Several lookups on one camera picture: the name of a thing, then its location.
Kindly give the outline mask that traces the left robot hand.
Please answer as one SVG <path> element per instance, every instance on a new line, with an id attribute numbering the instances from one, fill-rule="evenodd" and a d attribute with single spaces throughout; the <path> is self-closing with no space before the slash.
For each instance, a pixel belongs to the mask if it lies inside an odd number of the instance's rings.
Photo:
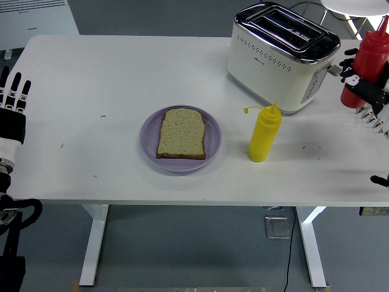
<path id="1" fill-rule="evenodd" d="M 30 80 L 25 81 L 20 95 L 18 95 L 22 75 L 17 72 L 8 93 L 6 93 L 5 86 L 9 73 L 10 68 L 4 66 L 1 72 L 1 162 L 4 164 L 5 162 L 15 163 L 16 151 L 24 143 L 26 135 L 24 111 L 32 85 Z"/>

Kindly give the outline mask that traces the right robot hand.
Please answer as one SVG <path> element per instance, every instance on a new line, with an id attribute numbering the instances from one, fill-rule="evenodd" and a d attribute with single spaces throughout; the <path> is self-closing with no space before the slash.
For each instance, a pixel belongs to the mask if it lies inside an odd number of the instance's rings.
<path id="1" fill-rule="evenodd" d="M 385 62 L 377 82 L 373 83 L 360 77 L 352 69 L 356 53 L 357 48 L 344 52 L 346 56 L 352 56 L 352 58 L 346 58 L 339 63 L 342 67 L 341 82 L 345 84 L 345 88 L 371 106 L 374 116 L 383 122 L 383 134 L 388 136 L 388 60 Z"/>

